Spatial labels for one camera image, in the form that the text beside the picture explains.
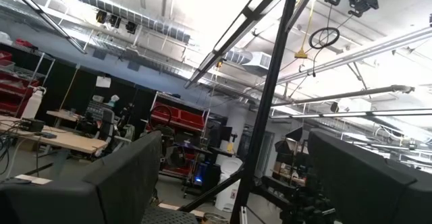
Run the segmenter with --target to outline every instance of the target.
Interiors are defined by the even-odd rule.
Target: pipe
[[[252,140],[248,149],[248,158],[244,164],[244,175],[242,176],[242,180],[240,181],[240,185],[238,187],[237,197],[231,215],[231,224],[239,223],[241,206],[246,206],[248,202],[249,192],[253,185],[252,179],[258,162],[261,143],[263,142],[264,138],[265,126],[267,125],[273,94],[276,88],[277,75],[281,67],[286,41],[288,39],[289,30],[285,30],[284,27],[293,17],[298,17],[297,13],[302,12],[302,9],[299,8],[294,14],[295,7],[296,0],[285,0],[283,9],[284,11],[282,13],[281,22],[277,31],[275,48],[271,55],[269,72],[267,74],[263,95],[261,97],[258,113],[255,119],[254,129],[251,137]]]
[[[348,63],[352,63],[355,61],[359,61],[361,59],[365,59],[367,57],[371,57],[386,51],[391,51],[393,49],[397,49],[400,47],[404,47],[411,43],[415,43],[420,40],[424,40],[432,37],[432,28],[427,27],[414,32],[409,32],[407,34],[403,34],[396,37],[384,38],[380,40],[376,40],[370,45],[365,45],[359,48],[355,48],[351,51],[345,52],[335,59],[323,63],[315,68],[315,73],[324,72],[329,69],[333,69],[342,65],[346,65]],[[312,68],[304,70],[300,73],[290,74],[285,76],[277,81],[277,84],[291,82],[293,80],[302,78],[311,74],[313,71]]]
[[[348,98],[348,97],[353,97],[353,96],[366,96],[366,95],[370,95],[370,94],[379,94],[379,93],[384,93],[384,92],[410,93],[410,92],[414,91],[414,89],[415,88],[413,88],[411,86],[392,85],[392,86],[387,86],[387,87],[383,87],[383,88],[361,90],[361,91],[357,91],[357,92],[346,92],[346,93],[335,94],[335,95],[330,95],[330,96],[321,96],[321,97],[312,98],[312,99],[296,100],[296,101],[290,101],[290,102],[286,102],[286,103],[275,103],[272,105],[272,107],[284,106],[284,105],[297,105],[297,104],[303,104],[303,103],[315,103],[315,102],[319,102],[319,101],[343,99],[343,98]]]

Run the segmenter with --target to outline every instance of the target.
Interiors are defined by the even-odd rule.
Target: yellow object
[[[304,42],[306,42],[306,37],[308,36],[308,31],[309,31],[309,27],[311,26],[311,21],[312,21],[312,15],[313,15],[313,7],[315,5],[315,1],[312,2],[312,7],[310,8],[310,13],[309,13],[309,22],[308,22],[308,27],[306,28],[306,32],[304,33],[304,38],[303,38],[303,43],[302,43],[302,47],[300,48],[300,50],[294,54],[294,58],[296,59],[307,59],[308,55],[304,52]]]
[[[232,148],[234,147],[234,143],[233,142],[230,142],[228,145],[227,145],[227,151],[228,152],[232,152]]]
[[[299,52],[294,54],[294,58],[296,59],[307,59],[308,55],[304,52],[303,47],[300,49]]]

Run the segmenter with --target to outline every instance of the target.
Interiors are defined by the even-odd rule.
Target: paper sign
[[[102,76],[97,77],[96,79],[97,87],[109,88],[110,85],[111,85],[111,78],[106,78]]]

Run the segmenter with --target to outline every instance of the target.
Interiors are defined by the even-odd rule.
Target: hanging cable
[[[324,48],[329,47],[329,46],[331,46],[331,45],[334,45],[334,44],[339,40],[339,37],[340,37],[339,29],[337,29],[337,28],[332,28],[332,27],[329,26],[329,24],[330,24],[331,10],[332,10],[332,9],[333,9],[333,5],[330,5],[329,15],[328,15],[328,17],[327,17],[327,26],[326,26],[325,28],[320,28],[320,29],[316,30],[316,31],[313,32],[313,33],[310,35],[310,37],[309,37],[309,46],[310,46],[311,48],[313,48],[313,49],[318,49],[318,50],[319,50],[319,51],[317,52],[317,54],[313,57],[313,68],[312,68],[312,70],[313,70],[313,72],[312,72],[313,77],[316,77],[316,76],[317,76],[316,73],[315,73],[315,61],[317,60],[318,54],[319,54],[319,53],[320,53]],[[327,32],[327,36],[324,38],[324,39],[326,39],[325,43],[323,43],[323,40],[324,40],[324,39],[321,39],[321,37],[322,37],[324,31]],[[336,37],[333,38],[332,40],[329,40],[329,36],[330,36],[331,34],[333,34],[334,32],[336,33]],[[317,42],[316,44],[313,44],[313,39],[314,39],[314,37],[315,37],[318,33],[320,33],[320,34],[319,34],[319,38],[318,38],[318,42]]]

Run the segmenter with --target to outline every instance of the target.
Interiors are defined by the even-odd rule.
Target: black pole
[[[269,118],[270,107],[273,99],[273,94],[276,88],[277,77],[281,67],[282,58],[284,57],[285,45],[288,38],[289,30],[285,31],[286,24],[292,17],[296,6],[296,0],[286,0],[284,11],[279,24],[279,30],[277,31],[277,37],[275,41],[275,47],[271,55],[271,62],[269,72],[265,80],[265,86],[261,102],[258,109],[258,114],[255,119],[254,130],[252,132],[252,140],[250,142],[248,156],[244,167],[244,174],[242,181],[237,192],[236,203],[231,215],[231,224],[240,223],[240,209],[242,206],[246,206],[248,202],[249,192],[252,187],[252,178],[254,176],[255,168],[257,167],[257,161],[261,143],[263,142],[265,126]]]
[[[243,167],[240,167],[239,170],[237,170],[235,173],[233,173],[225,181],[221,182],[220,184],[211,188],[211,190],[200,195],[197,199],[195,199],[191,203],[186,204],[184,206],[181,206],[178,209],[178,211],[191,212],[194,209],[196,209],[197,207],[199,207],[200,205],[204,204],[206,201],[210,200],[210,198],[214,197],[216,194],[222,192],[224,189],[230,187],[232,184],[237,182],[242,177],[243,169],[244,169]]]

